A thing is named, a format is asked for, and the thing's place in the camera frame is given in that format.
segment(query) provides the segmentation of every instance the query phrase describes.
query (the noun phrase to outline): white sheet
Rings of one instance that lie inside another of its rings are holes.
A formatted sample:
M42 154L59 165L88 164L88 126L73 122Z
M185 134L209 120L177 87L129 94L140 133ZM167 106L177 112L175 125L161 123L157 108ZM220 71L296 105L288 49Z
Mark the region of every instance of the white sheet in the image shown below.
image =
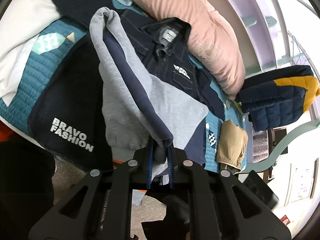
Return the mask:
M60 17L51 0L12 0L5 11L0 20L0 98L5 96L7 106L22 77L25 63L17 64L17 60L26 41Z

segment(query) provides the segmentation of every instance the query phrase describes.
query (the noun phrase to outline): beige folded garment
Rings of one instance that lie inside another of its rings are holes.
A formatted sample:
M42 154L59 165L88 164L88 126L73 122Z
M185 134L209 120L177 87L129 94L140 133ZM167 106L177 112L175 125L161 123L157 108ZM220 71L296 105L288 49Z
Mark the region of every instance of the beige folded garment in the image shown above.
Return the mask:
M241 170L247 143L247 132L232 120L225 121L221 126L216 161Z

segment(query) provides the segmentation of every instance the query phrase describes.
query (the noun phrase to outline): chest pocket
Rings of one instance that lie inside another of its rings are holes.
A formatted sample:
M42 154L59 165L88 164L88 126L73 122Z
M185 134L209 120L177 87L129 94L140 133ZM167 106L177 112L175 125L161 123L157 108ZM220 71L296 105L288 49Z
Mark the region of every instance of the chest pocket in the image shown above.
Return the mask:
M172 81L178 84L183 90L192 90L195 83L195 76L191 71L173 65Z

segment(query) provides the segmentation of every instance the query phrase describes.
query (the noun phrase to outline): silver screw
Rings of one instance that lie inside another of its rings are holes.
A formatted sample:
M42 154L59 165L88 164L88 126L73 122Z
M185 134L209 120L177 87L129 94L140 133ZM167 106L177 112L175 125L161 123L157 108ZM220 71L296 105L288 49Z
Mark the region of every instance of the silver screw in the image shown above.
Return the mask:
M190 166L193 165L193 162L192 162L191 160L185 160L185 161L183 162L183 165L185 165L185 166L187 166L187 167L190 167Z
M226 178L227 178L227 177L230 176L230 172L227 171L227 170L223 170L223 171L221 171L220 173L221 173L221 176L222 176L222 177L226 177Z
M97 176L99 176L99 174L100 174L100 171L99 171L99 170L92 170L92 171L90 171L90 175L91 175L92 177L97 177Z
M131 167L134 167L134 166L138 165L138 162L136 160L131 160L131 161L128 162L128 165L131 166Z

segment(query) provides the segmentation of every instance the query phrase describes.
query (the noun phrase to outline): bed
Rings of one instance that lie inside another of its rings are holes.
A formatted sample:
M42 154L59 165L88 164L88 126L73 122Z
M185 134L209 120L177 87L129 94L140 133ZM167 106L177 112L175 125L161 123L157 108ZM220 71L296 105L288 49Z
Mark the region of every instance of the bed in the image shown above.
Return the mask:
M119 3L117 0L112 0L114 6L118 9L131 9L137 13L147 15L141 8L137 5L132 4L131 6L124 6ZM64 53L60 54L60 60L63 59ZM189 55L190 60L198 67L203 68L203 65L193 56ZM50 80L50 73L47 73L47 77L43 78L42 75L34 74L35 70L29 68L26 65L26 68L23 72L21 82L18 87L15 100L9 105L3 102L0 98L0 120L7 124L10 128L15 130L17 133L28 139L29 141L41 146L33 140L32 134L28 132L28 116L32 110L34 102L37 100L39 95L45 89L46 85ZM231 119L234 124L241 126L243 129L246 129L245 116L238 109L238 106L232 100L227 99L227 96L224 94L216 80L212 77L212 82L210 87L215 90L219 98L224 103L225 107L225 120ZM218 172L219 164L216 163L216 154L219 143L220 128L223 121L213 115L211 112L206 117L206 126L204 131L204 151L205 151L205 169L209 171ZM246 166L247 154L245 153L244 159L241 164L241 168Z

